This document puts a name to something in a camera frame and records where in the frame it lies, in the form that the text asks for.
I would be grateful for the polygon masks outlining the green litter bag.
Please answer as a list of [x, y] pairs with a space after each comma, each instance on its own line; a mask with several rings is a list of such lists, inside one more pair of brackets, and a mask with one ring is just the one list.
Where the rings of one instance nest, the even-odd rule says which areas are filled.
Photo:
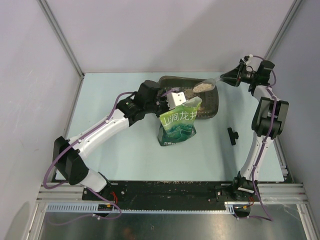
[[196, 133], [194, 122], [202, 99], [198, 96], [159, 116], [158, 142], [162, 147], [182, 143]]

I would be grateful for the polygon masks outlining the clear plastic scoop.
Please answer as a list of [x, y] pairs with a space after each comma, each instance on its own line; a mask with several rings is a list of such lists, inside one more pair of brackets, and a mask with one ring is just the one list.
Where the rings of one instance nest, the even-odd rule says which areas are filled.
[[204, 92], [209, 92], [212, 91], [213, 89], [216, 88], [217, 83], [222, 81], [222, 78], [220, 76], [215, 77], [215, 78], [208, 78], [205, 79], [204, 81], [201, 81], [200, 83], [197, 83], [192, 91], [194, 93], [204, 93]]

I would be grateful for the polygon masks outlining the black bag clip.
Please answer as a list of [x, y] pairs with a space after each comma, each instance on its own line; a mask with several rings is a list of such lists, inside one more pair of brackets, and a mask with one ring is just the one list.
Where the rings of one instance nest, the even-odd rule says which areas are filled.
[[235, 146], [237, 144], [237, 140], [239, 139], [239, 133], [237, 131], [233, 131], [231, 127], [228, 127], [227, 131], [231, 145]]

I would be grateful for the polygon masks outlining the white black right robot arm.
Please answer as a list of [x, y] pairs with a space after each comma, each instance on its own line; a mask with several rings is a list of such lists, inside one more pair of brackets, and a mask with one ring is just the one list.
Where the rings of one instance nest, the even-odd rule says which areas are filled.
[[248, 91], [258, 100], [251, 129], [253, 130], [252, 144], [243, 167], [222, 193], [226, 193], [237, 201], [251, 197], [257, 192], [260, 167], [264, 157], [285, 126], [289, 103], [277, 97], [270, 83], [274, 76], [274, 63], [261, 58], [257, 70], [248, 70], [253, 55], [246, 55], [236, 68], [220, 76], [222, 82], [238, 87], [240, 83], [249, 85]]

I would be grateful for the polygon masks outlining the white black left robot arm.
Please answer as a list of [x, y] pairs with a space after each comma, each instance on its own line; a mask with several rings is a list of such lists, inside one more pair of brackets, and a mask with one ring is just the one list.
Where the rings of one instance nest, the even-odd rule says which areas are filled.
[[106, 140], [131, 127], [147, 114], [160, 116], [169, 110], [167, 91], [145, 80], [134, 92], [118, 95], [110, 113], [84, 132], [69, 139], [58, 137], [53, 144], [53, 165], [71, 186], [80, 184], [93, 190], [100, 200], [110, 196], [110, 183], [102, 173], [85, 164], [85, 159]]

